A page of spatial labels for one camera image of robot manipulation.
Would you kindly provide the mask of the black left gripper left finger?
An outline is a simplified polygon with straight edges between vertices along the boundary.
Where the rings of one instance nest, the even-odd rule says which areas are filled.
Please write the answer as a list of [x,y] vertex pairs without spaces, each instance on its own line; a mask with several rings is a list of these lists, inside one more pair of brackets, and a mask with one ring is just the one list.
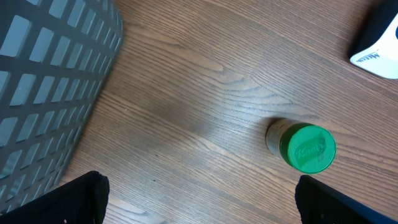
[[109,199],[109,180],[90,171],[57,189],[1,215],[1,224],[102,224]]

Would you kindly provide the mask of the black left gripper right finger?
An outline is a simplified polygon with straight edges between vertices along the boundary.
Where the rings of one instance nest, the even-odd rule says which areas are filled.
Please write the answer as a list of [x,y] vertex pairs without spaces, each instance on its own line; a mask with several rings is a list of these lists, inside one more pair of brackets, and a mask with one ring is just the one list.
[[309,175],[300,177],[295,202],[303,224],[397,224]]

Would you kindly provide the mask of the green lid jar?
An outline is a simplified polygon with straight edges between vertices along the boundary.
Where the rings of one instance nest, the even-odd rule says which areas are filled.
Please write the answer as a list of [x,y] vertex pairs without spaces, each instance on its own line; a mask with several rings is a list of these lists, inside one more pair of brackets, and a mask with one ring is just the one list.
[[329,168],[336,156],[336,141],[325,128],[294,119],[281,118],[266,132],[271,153],[304,174]]

